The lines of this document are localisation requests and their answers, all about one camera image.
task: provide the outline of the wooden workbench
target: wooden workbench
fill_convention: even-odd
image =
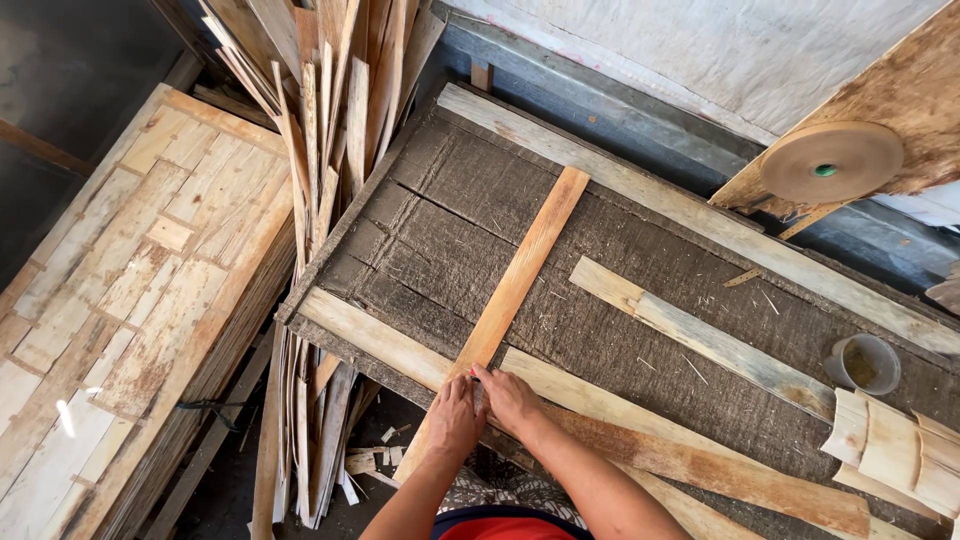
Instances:
[[[297,315],[300,300],[315,283],[455,358],[562,167],[448,110],[425,109],[378,165],[278,318],[427,407],[428,390]],[[749,261],[595,183],[492,365],[512,345],[781,472],[848,489],[830,480],[839,462],[818,451],[829,434],[826,423],[570,283],[580,256],[827,384],[820,362],[830,345],[861,331],[877,333],[894,341],[903,366],[900,387],[883,401],[960,428],[960,384],[951,362],[917,356],[916,347],[908,352],[902,340],[776,277],[724,288]],[[536,469],[500,440],[507,438],[488,436]],[[834,538],[796,519],[676,485],[771,540]],[[897,527],[924,538],[946,535],[926,518],[868,501],[874,515]]]

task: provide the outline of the patterned fabric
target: patterned fabric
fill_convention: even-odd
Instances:
[[[587,524],[565,491],[557,485],[526,472],[495,479],[497,487],[486,483],[467,467],[462,467],[446,492],[437,514],[481,504],[525,506],[555,515],[579,528]]]

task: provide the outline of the tape roll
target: tape roll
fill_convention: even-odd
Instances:
[[[797,203],[832,203],[866,195],[903,165],[903,143],[870,122],[804,128],[771,146],[760,166],[767,191]]]

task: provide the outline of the plastic cup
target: plastic cup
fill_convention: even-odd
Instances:
[[[824,360],[824,371],[841,386],[879,396],[900,383],[900,359],[879,337],[859,333],[837,341],[831,352]]]

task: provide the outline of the hand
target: hand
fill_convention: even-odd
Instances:
[[[486,423],[485,409],[473,414],[473,380],[464,375],[448,381],[430,414],[427,453],[450,458],[459,467],[480,440]]]
[[[487,371],[480,364],[473,364],[473,373],[490,396],[493,416],[513,435],[521,437],[531,421],[545,418],[540,396],[526,380],[498,369]]]

